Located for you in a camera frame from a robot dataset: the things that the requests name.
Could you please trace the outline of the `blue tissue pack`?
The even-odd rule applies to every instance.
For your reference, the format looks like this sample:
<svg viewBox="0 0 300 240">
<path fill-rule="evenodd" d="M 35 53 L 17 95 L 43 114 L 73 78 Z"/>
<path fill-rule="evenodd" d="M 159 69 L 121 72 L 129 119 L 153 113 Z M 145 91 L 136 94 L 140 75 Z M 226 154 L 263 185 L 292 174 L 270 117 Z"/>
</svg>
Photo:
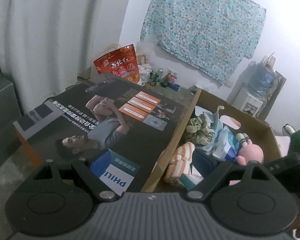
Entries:
<svg viewBox="0 0 300 240">
<path fill-rule="evenodd" d="M 224 126 L 212 150 L 212 156 L 218 160 L 236 162 L 239 151 L 239 141 L 227 126 Z"/>
</svg>

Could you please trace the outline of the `pink plush doll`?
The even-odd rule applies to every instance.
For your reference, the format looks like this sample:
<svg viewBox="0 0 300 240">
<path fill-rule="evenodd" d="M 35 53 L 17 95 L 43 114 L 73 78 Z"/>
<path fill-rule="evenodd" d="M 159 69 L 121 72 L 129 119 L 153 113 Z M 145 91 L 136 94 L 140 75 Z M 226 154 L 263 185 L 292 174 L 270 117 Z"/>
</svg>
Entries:
<svg viewBox="0 0 300 240">
<path fill-rule="evenodd" d="M 237 154 L 237 163 L 245 166 L 250 161 L 257 161 L 261 164 L 264 162 L 264 154 L 262 148 L 257 144 L 253 144 L 252 140 L 246 133 L 238 133 L 236 139 L 239 141 L 239 151 Z"/>
</svg>

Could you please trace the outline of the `orange striped cloth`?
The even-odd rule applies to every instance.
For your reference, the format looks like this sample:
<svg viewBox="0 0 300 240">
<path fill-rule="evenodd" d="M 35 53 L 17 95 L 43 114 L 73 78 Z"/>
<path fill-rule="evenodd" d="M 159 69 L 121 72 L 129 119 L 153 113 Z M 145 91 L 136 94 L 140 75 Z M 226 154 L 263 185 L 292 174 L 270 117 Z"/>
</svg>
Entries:
<svg viewBox="0 0 300 240">
<path fill-rule="evenodd" d="M 190 165 L 194 150 L 195 145 L 192 142 L 186 142 L 174 151 L 166 169 L 164 182 L 175 187 L 183 187 L 179 179 L 183 174 L 192 174 Z"/>
</svg>

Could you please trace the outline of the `green floral cloth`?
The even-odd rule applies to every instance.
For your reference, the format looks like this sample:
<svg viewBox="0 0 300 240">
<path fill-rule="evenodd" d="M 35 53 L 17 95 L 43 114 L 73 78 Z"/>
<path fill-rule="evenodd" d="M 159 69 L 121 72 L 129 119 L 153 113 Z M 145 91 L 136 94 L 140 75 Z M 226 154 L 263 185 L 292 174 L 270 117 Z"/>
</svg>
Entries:
<svg viewBox="0 0 300 240">
<path fill-rule="evenodd" d="M 184 131 L 184 139 L 193 144 L 207 146 L 215 135 L 211 124 L 212 121 L 206 113 L 190 118 Z"/>
</svg>

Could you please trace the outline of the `light blue towel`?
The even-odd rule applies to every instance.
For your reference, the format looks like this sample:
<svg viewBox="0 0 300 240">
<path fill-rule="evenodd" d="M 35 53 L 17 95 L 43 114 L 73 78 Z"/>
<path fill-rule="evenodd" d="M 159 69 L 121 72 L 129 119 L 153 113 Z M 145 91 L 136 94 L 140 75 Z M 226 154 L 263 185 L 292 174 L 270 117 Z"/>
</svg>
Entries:
<svg viewBox="0 0 300 240">
<path fill-rule="evenodd" d="M 218 135 L 223 128 L 223 123 L 219 119 L 219 111 L 220 110 L 224 110 L 224 106 L 222 106 L 222 105 L 218 106 L 215 113 L 212 113 L 211 111 L 208 111 L 207 109 L 204 109 L 200 106 L 196 106 L 194 109 L 194 113 L 196 116 L 199 116 L 200 114 L 204 114 L 207 117 L 207 120 L 209 122 L 211 122 L 210 128 L 213 129 L 215 132 L 211 141 L 206 146 L 196 144 L 196 149 L 198 149 L 201 152 L 206 153 L 207 155 L 211 155 L 211 151 L 213 150 L 213 147 L 218 139 Z"/>
</svg>

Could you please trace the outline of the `brown cardboard box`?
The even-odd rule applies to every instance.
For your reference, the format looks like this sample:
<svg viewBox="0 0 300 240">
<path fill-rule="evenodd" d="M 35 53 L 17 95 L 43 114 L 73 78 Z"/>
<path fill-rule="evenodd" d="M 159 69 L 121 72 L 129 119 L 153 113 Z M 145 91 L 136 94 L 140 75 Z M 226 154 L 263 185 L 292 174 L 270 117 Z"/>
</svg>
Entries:
<svg viewBox="0 0 300 240">
<path fill-rule="evenodd" d="M 174 189 L 163 182 L 164 173 L 176 148 L 185 142 L 183 140 L 183 133 L 189 123 L 189 119 L 194 114 L 196 106 L 204 109 L 207 121 L 211 124 L 209 128 L 215 132 L 214 137 L 207 146 L 198 145 L 198 147 L 201 147 L 208 154 L 214 150 L 214 143 L 217 142 L 218 134 L 224 126 L 221 122 L 221 117 L 228 116 L 236 124 L 241 125 L 239 129 L 235 130 L 227 124 L 228 130 L 233 135 L 237 133 L 247 134 L 254 144 L 262 148 L 265 163 L 281 158 L 275 134 L 269 126 L 205 90 L 198 88 L 196 93 L 192 94 L 184 88 L 180 89 L 179 92 L 174 92 L 168 88 L 155 87 L 150 90 L 147 89 L 145 92 L 153 95 L 157 93 L 159 96 L 172 99 L 173 102 L 180 103 L 185 109 L 181 112 L 181 117 L 177 119 L 177 126 L 171 139 L 169 142 L 164 143 L 164 149 L 159 151 L 161 155 L 157 159 L 157 163 L 154 165 L 149 178 L 143 185 L 141 189 L 142 193 L 170 191 Z"/>
</svg>

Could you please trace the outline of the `philips printed cardboard box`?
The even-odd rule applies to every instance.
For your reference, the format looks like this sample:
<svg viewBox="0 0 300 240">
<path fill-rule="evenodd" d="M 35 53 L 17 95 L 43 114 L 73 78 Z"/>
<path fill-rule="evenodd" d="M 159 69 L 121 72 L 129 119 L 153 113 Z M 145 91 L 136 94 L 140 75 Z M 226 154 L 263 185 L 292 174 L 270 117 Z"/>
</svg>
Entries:
<svg viewBox="0 0 300 240">
<path fill-rule="evenodd" d="M 97 172 L 115 192 L 153 192 L 196 100 L 184 88 L 149 89 L 102 74 L 46 100 L 14 126 L 34 165 L 105 160 Z"/>
</svg>

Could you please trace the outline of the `white water dispenser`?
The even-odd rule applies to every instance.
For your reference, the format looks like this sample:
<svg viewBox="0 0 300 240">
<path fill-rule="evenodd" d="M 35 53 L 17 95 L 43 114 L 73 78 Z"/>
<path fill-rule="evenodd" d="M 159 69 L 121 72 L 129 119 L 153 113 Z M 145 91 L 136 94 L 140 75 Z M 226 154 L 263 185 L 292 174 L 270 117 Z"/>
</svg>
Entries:
<svg viewBox="0 0 300 240">
<path fill-rule="evenodd" d="M 240 89 L 233 103 L 234 107 L 252 116 L 256 116 L 262 105 L 263 102 L 250 94 L 245 87 Z"/>
</svg>

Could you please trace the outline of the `blue water bottle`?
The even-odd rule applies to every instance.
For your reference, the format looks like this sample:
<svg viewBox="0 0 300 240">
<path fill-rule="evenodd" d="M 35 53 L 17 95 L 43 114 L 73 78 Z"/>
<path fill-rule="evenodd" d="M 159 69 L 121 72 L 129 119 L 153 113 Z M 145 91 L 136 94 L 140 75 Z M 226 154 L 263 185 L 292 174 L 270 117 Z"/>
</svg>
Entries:
<svg viewBox="0 0 300 240">
<path fill-rule="evenodd" d="M 262 63 L 258 63 L 247 84 L 249 93 L 255 97 L 264 97 L 275 77 L 276 73 L 272 69 L 269 69 Z"/>
</svg>

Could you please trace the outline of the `red snack bag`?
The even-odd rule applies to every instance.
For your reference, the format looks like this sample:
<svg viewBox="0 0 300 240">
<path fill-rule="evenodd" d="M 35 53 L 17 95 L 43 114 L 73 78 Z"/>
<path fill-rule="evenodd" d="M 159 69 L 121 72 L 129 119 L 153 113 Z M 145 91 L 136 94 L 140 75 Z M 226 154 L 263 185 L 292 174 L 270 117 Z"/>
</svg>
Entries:
<svg viewBox="0 0 300 240">
<path fill-rule="evenodd" d="M 140 81 L 138 62 L 133 44 L 118 48 L 93 61 L 99 74 L 111 73 L 133 83 Z"/>
</svg>

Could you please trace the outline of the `grey curtain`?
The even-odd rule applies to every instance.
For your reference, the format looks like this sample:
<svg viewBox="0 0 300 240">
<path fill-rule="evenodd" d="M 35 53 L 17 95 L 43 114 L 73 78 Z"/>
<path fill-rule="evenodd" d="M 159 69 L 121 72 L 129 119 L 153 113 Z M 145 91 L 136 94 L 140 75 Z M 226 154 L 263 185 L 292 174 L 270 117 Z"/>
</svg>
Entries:
<svg viewBox="0 0 300 240">
<path fill-rule="evenodd" d="M 0 70 L 23 112 L 63 92 L 117 43 L 129 0 L 0 0 Z"/>
</svg>

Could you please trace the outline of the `floral blue wall cloth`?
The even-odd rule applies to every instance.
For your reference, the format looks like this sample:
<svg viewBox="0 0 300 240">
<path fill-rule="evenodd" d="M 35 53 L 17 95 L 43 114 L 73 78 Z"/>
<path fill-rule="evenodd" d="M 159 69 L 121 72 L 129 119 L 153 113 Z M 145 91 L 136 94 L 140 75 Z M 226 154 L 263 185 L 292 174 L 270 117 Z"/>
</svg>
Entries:
<svg viewBox="0 0 300 240">
<path fill-rule="evenodd" d="M 224 85 L 253 57 L 265 20 L 252 0 L 151 0 L 140 37 Z"/>
</svg>

